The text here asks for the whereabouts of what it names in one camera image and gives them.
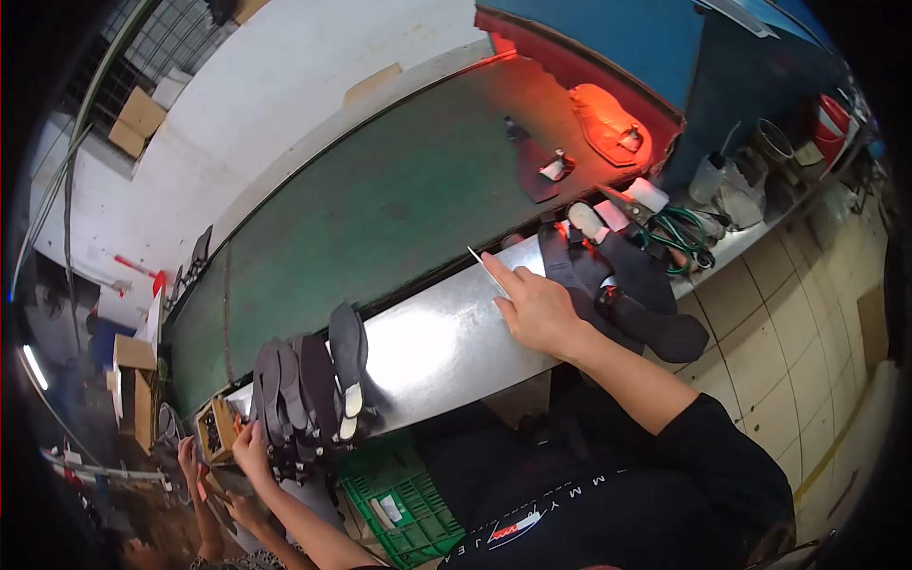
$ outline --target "white wall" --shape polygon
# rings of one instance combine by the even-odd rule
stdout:
[[[89,278],[128,275],[135,285],[123,299],[102,287],[98,313],[139,326],[138,307],[151,302],[151,280],[140,283],[141,275],[100,249],[173,278],[209,224],[215,224],[214,249],[333,140],[399,98],[492,55],[487,35],[474,27],[474,12],[471,0],[272,0],[190,82],[132,178],[111,168],[117,164],[104,160],[104,149],[80,150],[74,266]],[[400,73],[343,104],[347,91],[396,64]],[[55,128],[48,125],[43,149]],[[33,183],[33,216],[65,152],[58,146],[59,158],[48,158]],[[62,210],[58,200],[36,245],[58,262]]]

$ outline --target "green conveyor belt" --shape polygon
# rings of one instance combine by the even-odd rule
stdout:
[[[535,204],[519,187],[506,115],[576,160],[558,198]],[[234,378],[252,370],[270,338],[317,331],[339,303],[378,299],[612,173],[533,61],[499,60],[410,98],[308,163],[215,255],[173,324],[177,410],[221,389],[228,364]]]

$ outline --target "blue wall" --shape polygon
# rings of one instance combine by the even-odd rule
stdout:
[[[700,61],[687,108],[687,126],[661,176],[672,198],[687,191],[702,157],[720,150],[741,121],[726,154],[742,145],[757,119],[775,121],[817,93],[847,88],[838,60],[798,36],[758,39],[718,12],[706,13]],[[788,125],[781,125],[789,134]]]
[[[602,54],[684,111],[703,16],[690,0],[482,0]]]

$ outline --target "green plastic crate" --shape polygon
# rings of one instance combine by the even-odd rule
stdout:
[[[366,441],[342,457],[338,474],[371,532],[402,570],[447,554],[465,536],[437,494],[408,434]],[[396,504],[392,512],[401,519],[394,522],[395,528],[380,522],[371,506],[373,499]]]

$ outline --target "fluorescent light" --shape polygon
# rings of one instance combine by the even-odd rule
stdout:
[[[46,390],[47,380],[45,380],[45,375],[41,373],[41,368],[38,367],[38,361],[35,360],[35,355],[32,354],[32,348],[29,345],[25,345],[22,347],[22,351],[26,353],[28,366],[32,367],[32,373],[35,374],[35,378],[38,379],[38,384],[41,386],[41,389]]]

